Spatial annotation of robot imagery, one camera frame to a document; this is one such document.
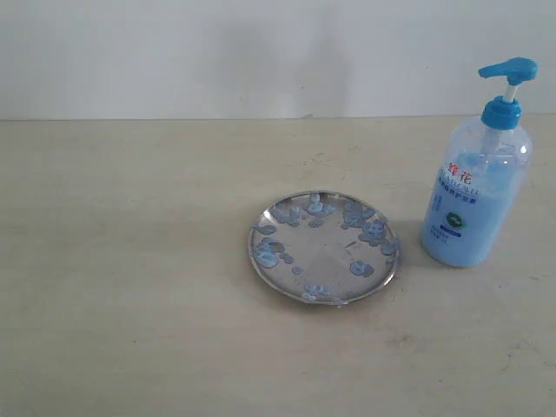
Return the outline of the blue pump lotion bottle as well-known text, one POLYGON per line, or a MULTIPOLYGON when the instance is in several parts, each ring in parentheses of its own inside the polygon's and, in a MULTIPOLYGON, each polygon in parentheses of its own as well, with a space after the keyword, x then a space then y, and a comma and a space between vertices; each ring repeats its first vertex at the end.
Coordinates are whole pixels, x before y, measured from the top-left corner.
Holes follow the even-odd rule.
POLYGON ((516 93, 537 72, 525 57, 479 69, 482 78, 505 77, 506 91, 450 136, 420 232, 435 260, 468 268, 489 256, 531 163, 533 141, 520 126, 516 93))

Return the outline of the round steel plate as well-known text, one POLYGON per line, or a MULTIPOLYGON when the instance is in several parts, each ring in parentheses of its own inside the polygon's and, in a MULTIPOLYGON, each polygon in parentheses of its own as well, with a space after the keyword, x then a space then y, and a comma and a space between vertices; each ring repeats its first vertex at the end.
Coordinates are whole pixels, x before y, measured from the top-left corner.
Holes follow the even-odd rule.
POLYGON ((248 232, 248 256, 278 293, 340 308, 394 278, 400 240, 371 204, 311 190, 285 196, 259 214, 248 232))

